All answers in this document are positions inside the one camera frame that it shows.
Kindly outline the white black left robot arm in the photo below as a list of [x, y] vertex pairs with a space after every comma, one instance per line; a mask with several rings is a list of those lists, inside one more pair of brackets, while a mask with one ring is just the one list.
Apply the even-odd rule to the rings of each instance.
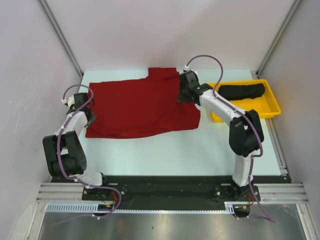
[[59, 130], [42, 140], [46, 165], [54, 178], [79, 182], [93, 188], [100, 200], [110, 196], [111, 188], [103, 183], [103, 174], [87, 165], [87, 158], [79, 140], [80, 133], [89, 127], [96, 116], [89, 107], [93, 98], [89, 93], [76, 93], [62, 103], [68, 107], [66, 119]]

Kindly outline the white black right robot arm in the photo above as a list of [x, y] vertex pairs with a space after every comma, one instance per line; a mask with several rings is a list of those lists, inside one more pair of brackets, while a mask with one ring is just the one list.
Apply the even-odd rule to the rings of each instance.
[[231, 196], [242, 201], [253, 189], [253, 163], [262, 157], [264, 134], [259, 114], [235, 106], [207, 83], [200, 84], [194, 70], [179, 74], [178, 100], [193, 103], [219, 116], [229, 127], [228, 143], [235, 153], [235, 166], [230, 188]]

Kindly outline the red t shirt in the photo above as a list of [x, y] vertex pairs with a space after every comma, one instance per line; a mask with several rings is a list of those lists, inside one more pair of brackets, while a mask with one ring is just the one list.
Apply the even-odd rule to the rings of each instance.
[[176, 68], [151, 67], [140, 79], [91, 82], [94, 122], [86, 138], [136, 139], [199, 127], [201, 112], [179, 102]]

